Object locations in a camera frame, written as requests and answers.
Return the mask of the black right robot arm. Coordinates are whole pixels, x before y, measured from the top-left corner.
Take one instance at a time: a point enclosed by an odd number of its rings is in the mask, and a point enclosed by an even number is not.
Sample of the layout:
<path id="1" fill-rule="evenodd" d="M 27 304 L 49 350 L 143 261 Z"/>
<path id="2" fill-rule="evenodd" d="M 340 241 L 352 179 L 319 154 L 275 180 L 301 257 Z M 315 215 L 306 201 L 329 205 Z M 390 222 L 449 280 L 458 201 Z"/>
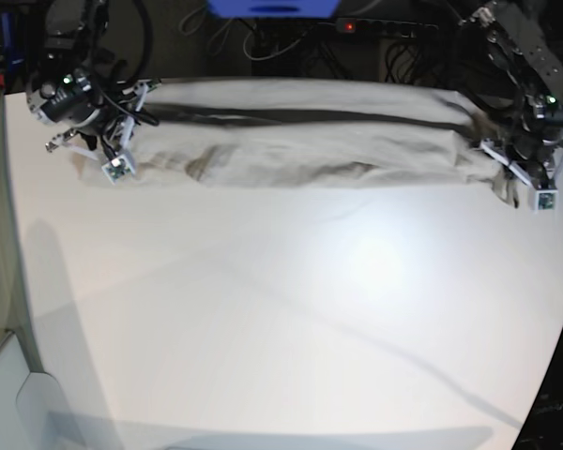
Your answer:
<path id="1" fill-rule="evenodd" d="M 153 48 L 153 27 L 145 3 L 133 2 L 139 15 L 143 45 L 139 64 L 126 80 L 126 61 L 101 47 L 109 21 L 106 1 L 50 1 L 41 9 L 40 47 L 31 56 L 25 95 L 29 112 L 47 125 L 65 123 L 68 131 L 50 140 L 48 151 L 81 137 L 84 151 L 112 172 L 127 173 L 126 156 L 134 129 L 156 127 L 159 120 L 145 109 L 159 81 L 141 76 Z"/>

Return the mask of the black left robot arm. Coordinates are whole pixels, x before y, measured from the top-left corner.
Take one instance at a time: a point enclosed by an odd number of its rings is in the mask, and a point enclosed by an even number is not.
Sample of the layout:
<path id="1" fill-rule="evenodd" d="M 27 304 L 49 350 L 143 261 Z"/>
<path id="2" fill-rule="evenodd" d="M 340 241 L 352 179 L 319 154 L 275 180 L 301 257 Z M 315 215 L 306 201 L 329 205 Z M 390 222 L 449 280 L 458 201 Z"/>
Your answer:
<path id="1" fill-rule="evenodd" d="M 462 25 L 473 25 L 489 43 L 489 57 L 516 88 L 503 111 L 482 109 L 501 126 L 480 149 L 538 193 L 556 191 L 562 169 L 554 151 L 563 149 L 563 63 L 550 49 L 538 18 L 538 1 L 483 1 Z"/>

